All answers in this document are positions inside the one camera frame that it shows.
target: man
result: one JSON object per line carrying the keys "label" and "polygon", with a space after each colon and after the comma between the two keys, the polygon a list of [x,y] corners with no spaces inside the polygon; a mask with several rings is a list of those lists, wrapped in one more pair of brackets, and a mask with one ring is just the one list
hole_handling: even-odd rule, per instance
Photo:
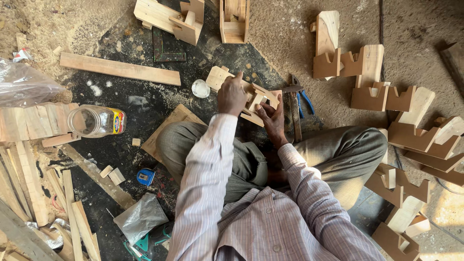
{"label": "man", "polygon": [[353,206],[381,161],[385,137],[374,128],[342,127],[314,131],[293,146],[279,95],[276,110],[261,103],[257,112],[290,191],[264,188],[265,157],[234,139],[247,100],[242,76],[222,84],[209,127],[175,123],[158,136],[158,152],[180,182],[167,260],[384,260],[343,208]]}

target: plastic bag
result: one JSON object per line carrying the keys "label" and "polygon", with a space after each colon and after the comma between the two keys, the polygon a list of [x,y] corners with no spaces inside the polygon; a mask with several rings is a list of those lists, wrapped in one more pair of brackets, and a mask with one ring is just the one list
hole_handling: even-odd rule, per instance
{"label": "plastic bag", "polygon": [[65,90],[30,66],[0,58],[0,107],[39,104]]}
{"label": "plastic bag", "polygon": [[135,205],[128,208],[113,221],[129,240],[130,245],[134,245],[156,226],[168,222],[156,196],[151,193],[143,195]]}

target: gray trousers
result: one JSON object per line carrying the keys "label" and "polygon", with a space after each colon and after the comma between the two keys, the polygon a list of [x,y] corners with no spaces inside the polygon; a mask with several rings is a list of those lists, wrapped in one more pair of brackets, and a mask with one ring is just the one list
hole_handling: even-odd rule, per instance
{"label": "gray trousers", "polygon": [[[157,153],[178,184],[184,174],[187,155],[207,128],[186,121],[172,123],[156,139]],[[327,182],[341,206],[350,209],[382,160],[387,139],[376,128],[365,126],[311,131],[303,138],[294,147],[308,166],[321,172],[322,180]],[[262,190],[267,181],[267,161],[256,145],[237,139],[233,145],[232,174],[226,185],[224,203],[239,200],[252,188]]]}

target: hand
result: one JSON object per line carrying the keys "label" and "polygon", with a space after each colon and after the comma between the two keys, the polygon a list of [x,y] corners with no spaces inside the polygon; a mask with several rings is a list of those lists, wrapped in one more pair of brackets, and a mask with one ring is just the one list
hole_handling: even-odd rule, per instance
{"label": "hand", "polygon": [[284,103],[282,102],[282,94],[279,94],[277,99],[279,100],[277,109],[261,102],[256,105],[256,113],[264,122],[267,136],[269,136],[274,146],[280,149],[288,141],[284,135]]}
{"label": "hand", "polygon": [[240,115],[247,101],[246,93],[240,84],[242,77],[243,72],[239,72],[235,77],[227,77],[221,85],[218,92],[219,113],[228,113],[237,117]]}

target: striped shirt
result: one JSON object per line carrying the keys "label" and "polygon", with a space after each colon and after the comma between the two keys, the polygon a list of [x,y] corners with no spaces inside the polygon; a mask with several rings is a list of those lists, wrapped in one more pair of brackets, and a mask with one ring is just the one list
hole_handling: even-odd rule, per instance
{"label": "striped shirt", "polygon": [[278,151],[291,191],[251,189],[223,206],[236,126],[213,116],[188,154],[167,260],[385,260],[291,144]]}

